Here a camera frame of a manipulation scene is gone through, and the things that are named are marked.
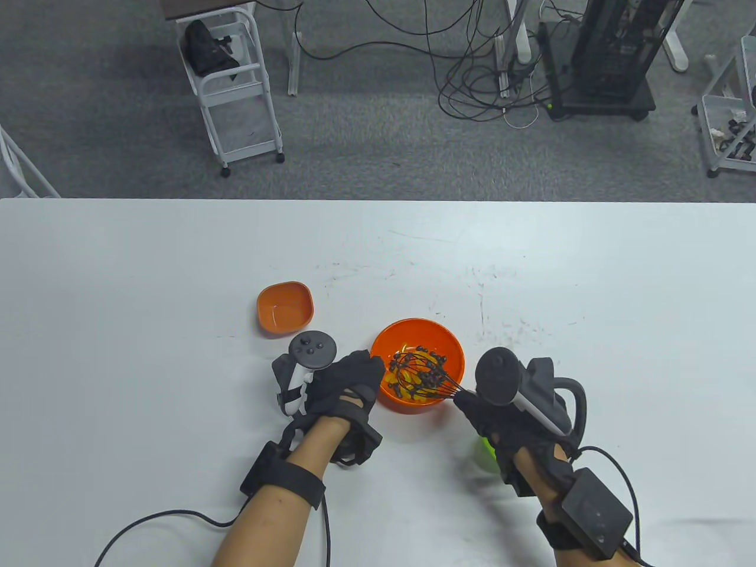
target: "wire bundle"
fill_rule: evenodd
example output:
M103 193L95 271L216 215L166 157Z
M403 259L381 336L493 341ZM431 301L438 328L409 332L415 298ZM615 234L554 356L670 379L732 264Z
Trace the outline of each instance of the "wire bundle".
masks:
M539 16L544 9L544 3L547 0L543 0L541 7L539 8ZM553 0L548 0L551 6L546 8L553 9L562 18L561 21L576 20L575 16L571 16L570 11L561 10L556 7ZM327 56L319 56L312 54L301 43L299 47L302 49L302 53L308 57L320 60L328 61L341 57L342 55L354 51L358 48L367 47L370 45L384 45L395 46L417 51L429 56L431 61L431 67L433 71L433 81L435 87L438 89L437 104L441 111L447 116L460 120L469 120L473 122L490 122L498 118L504 118L504 120L512 128L525 129L532 125L535 120L538 119L538 107L544 106L550 97L539 98L538 95L548 89L548 84L542 85L540 88L533 87L533 74L536 66L541 60L539 54L531 63L519 67L517 64L512 63L507 70L498 70L494 65L494 38L505 33L511 27L511 21L514 21L518 14L512 15L510 23L504 27L497 27L492 33L486 33L481 31L480 23L483 14L483 8L485 0L472 0L469 7L456 19L454 22L443 26L440 29L430 30L428 24L428 1L423 0L423 12L425 29L423 31L412 31L405 29L397 24L391 22L386 17L378 12L378 10L370 3L370 0L365 0L370 10L384 23L396 29L399 32L405 33L409 36L421 36L426 39L426 49L418 48L413 45L408 45L400 42L391 41L372 41L359 43L352 45L348 48L342 49L334 54ZM299 25L299 15L303 2L298 3L290 8L276 8L269 6L265 3L258 2L258 4L276 11L294 11L294 32L296 41L299 42L299 37L296 35ZM465 23L465 39L466 47L461 55L446 55L435 53L431 49L430 36L434 36L440 33L444 33ZM533 37L534 34L528 32L529 37ZM441 61L451 61L448 71L445 74L439 71L438 64ZM519 94L512 99L500 99L500 92L498 88L498 79L501 73L508 73L510 90L518 92ZM523 84L528 82L529 91L521 92L525 90L522 88ZM507 112L518 108L534 107L536 109L535 118L525 126L514 126L507 120Z

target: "whisk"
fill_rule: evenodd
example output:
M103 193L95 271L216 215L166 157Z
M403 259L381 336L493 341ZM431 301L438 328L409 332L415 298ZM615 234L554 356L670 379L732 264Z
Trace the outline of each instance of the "whisk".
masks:
M396 378L392 388L397 398L404 394L419 402L453 398L464 388L444 370L445 363L445 356L422 346L397 352L389 364L389 372Z

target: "black wrist device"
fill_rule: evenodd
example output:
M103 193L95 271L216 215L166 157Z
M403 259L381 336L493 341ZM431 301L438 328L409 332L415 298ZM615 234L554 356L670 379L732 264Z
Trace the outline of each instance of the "black wrist device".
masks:
M591 558L611 559L623 544L633 515L590 469L575 471L574 478L572 487L557 500L554 515Z
M310 471L286 462L289 454L288 449L282 449L273 441L267 442L239 489L252 497L264 485L279 486L301 496L317 510L326 487Z

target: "black bag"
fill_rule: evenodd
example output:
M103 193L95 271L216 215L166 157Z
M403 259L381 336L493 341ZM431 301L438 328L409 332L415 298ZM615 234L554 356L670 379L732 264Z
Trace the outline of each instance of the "black bag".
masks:
M210 30L202 20L195 20L187 26L183 49L187 62L200 77L240 66L239 62L212 38Z

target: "black rack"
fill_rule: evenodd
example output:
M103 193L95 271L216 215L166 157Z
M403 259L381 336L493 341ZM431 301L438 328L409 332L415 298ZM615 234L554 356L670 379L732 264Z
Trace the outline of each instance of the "black rack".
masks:
M656 105L646 81L684 0L590 0L576 20L542 23L550 115L624 114L643 120Z

